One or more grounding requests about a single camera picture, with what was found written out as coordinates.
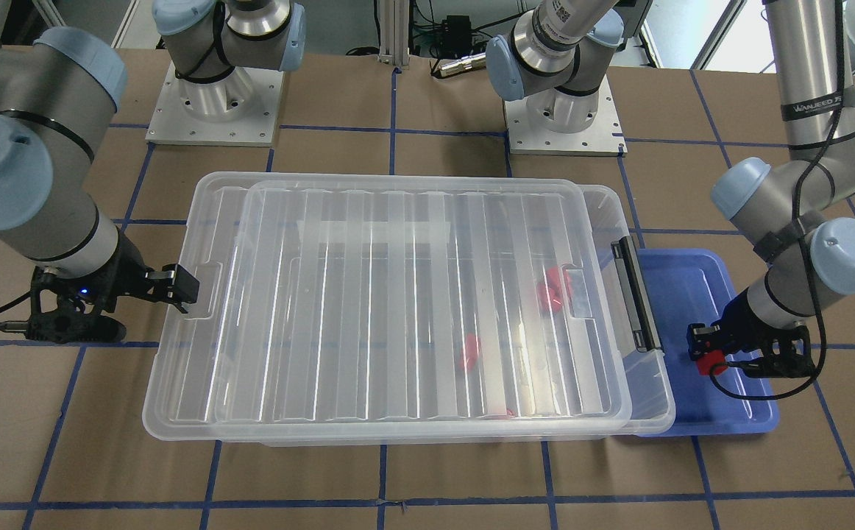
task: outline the white mounting plate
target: white mounting plate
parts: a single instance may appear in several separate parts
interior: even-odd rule
[[[601,104],[590,127],[579,133],[558,133],[530,119],[525,100],[507,101],[505,122],[509,128],[509,152],[516,155],[580,155],[616,157],[627,153],[620,118],[607,77],[598,88]]]
[[[254,102],[249,113],[235,121],[215,123],[197,119],[185,109],[179,97],[175,67],[169,64],[166,80],[149,119],[146,140],[165,145],[235,145],[271,147],[280,109],[283,72],[245,68],[252,78],[260,101]]]

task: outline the metal base plate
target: metal base plate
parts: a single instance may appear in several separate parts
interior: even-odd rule
[[[237,145],[271,147],[283,88],[283,72],[246,68],[260,94],[249,113],[235,121],[202,121],[185,109],[179,97],[175,67],[169,64],[166,81],[149,119],[146,140],[166,145]]]
[[[531,120],[525,100],[505,102],[505,122],[509,128],[509,151],[516,155],[581,155],[616,157],[627,152],[617,107],[607,78],[598,88],[601,105],[590,127],[579,133],[546,130]]]

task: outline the qr code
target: qr code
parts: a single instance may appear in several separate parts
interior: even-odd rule
[[[555,14],[558,15],[563,24],[572,16],[572,13],[569,13],[559,0],[552,0],[552,7],[555,7]]]

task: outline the clear plastic container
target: clear plastic container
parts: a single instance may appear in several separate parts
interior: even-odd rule
[[[633,349],[612,283],[626,234],[613,191],[563,180],[210,174],[180,258],[199,302],[166,318],[145,426],[269,445],[661,432],[662,353]]]

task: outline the blue tray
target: blue tray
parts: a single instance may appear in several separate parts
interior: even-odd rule
[[[687,326],[713,323],[736,295],[719,256],[700,249],[643,249],[639,261],[676,400],[672,428],[648,436],[755,434],[774,429],[777,403],[731,399],[714,388],[708,377],[699,375],[696,364],[689,360]],[[736,353],[729,358],[754,356],[756,353]],[[719,382],[741,395],[771,393],[766,379],[744,377],[734,368],[721,373]]]

